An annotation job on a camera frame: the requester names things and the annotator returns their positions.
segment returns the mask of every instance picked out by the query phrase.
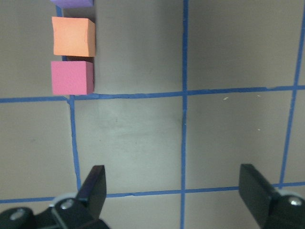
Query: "block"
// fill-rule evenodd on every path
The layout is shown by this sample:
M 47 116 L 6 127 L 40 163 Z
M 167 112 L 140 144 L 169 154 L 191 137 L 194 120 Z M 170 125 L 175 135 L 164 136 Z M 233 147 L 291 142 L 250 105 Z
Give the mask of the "block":
M 95 56 L 95 24 L 88 18 L 52 17 L 54 55 Z
M 93 6 L 93 0 L 51 0 L 51 2 L 64 9 Z
M 52 61 L 53 94 L 93 93 L 93 63 L 86 61 Z

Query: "black mechanical part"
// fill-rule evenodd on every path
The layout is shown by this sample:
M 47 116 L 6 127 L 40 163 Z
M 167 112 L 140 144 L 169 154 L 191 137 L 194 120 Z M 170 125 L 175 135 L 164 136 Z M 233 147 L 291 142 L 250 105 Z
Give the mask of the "black mechanical part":
M 75 198 L 63 199 L 34 215 L 30 208 L 0 214 L 0 229 L 109 229 L 99 219 L 106 198 L 104 166 L 94 166 Z
M 251 164 L 241 164 L 239 194 L 262 229 L 305 229 L 305 201 L 282 196 Z

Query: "screw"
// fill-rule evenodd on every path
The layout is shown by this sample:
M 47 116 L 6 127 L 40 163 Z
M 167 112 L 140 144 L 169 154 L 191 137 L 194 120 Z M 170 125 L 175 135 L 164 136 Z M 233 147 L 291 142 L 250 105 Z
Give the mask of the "screw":
M 290 197 L 288 199 L 288 201 L 291 205 L 294 205 L 294 206 L 301 206 L 302 205 L 302 201 L 299 197 Z
M 73 204 L 74 204 L 73 199 L 68 199 L 61 204 L 61 209 L 65 210 L 71 208 Z
M 10 216 L 10 220 L 17 220 L 19 218 L 21 218 L 25 213 L 25 210 L 23 210 L 22 208 L 17 209 L 16 212 L 14 212 L 13 214 L 11 214 Z

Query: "purple block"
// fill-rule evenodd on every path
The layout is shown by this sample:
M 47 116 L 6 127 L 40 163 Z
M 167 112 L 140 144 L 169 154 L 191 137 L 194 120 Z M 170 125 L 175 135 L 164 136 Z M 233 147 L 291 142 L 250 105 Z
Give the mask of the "purple block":
M 51 0 L 55 5 L 60 8 L 81 8 L 92 7 L 93 0 Z

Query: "orange block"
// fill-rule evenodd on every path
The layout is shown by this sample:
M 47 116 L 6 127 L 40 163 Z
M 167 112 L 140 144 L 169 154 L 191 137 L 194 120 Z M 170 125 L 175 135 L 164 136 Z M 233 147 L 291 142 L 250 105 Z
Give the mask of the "orange block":
M 88 18 L 52 17 L 54 55 L 95 56 L 95 24 Z

